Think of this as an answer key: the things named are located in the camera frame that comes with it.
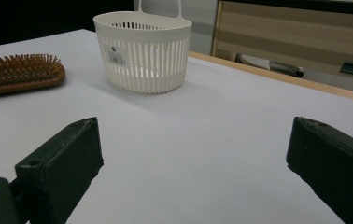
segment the table surface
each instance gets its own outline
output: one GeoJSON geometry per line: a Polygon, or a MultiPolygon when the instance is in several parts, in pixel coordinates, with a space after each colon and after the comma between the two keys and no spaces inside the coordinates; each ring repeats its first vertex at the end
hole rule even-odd
{"type": "Polygon", "coordinates": [[[26,53],[56,55],[66,81],[0,97],[0,177],[13,180],[54,134],[97,117],[105,165],[68,223],[343,223],[286,153],[294,117],[353,136],[353,99],[194,53],[181,87],[120,90],[86,30],[0,46],[0,57],[26,53]]]}

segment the hairbrush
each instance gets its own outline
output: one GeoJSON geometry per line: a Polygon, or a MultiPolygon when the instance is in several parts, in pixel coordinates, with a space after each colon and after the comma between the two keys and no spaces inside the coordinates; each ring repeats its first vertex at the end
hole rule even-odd
{"type": "Polygon", "coordinates": [[[61,61],[48,54],[22,54],[0,57],[0,93],[27,91],[64,82],[61,61]]]}

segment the basket slot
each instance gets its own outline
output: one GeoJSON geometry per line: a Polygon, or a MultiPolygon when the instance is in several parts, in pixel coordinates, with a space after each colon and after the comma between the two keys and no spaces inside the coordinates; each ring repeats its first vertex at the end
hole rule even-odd
{"type": "Polygon", "coordinates": [[[105,38],[104,43],[112,47],[127,49],[128,52],[129,63],[112,62],[110,63],[112,71],[129,70],[125,69],[128,67],[146,67],[145,71],[131,69],[127,73],[136,74],[138,77],[159,77],[178,73],[186,67],[188,38],[165,44],[128,43],[105,38]]]}
{"type": "Polygon", "coordinates": [[[117,22],[110,25],[114,27],[120,27],[120,28],[132,29],[132,30],[164,30],[164,28],[162,27],[148,25],[148,24],[139,23],[139,22],[117,22]]]}

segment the white plastic basket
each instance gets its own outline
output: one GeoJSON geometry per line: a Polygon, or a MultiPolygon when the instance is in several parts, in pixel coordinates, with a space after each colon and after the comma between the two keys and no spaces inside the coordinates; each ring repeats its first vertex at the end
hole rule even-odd
{"type": "Polygon", "coordinates": [[[115,85],[140,93],[171,91],[186,75],[191,21],[142,11],[119,11],[93,18],[104,68],[115,85]]]}

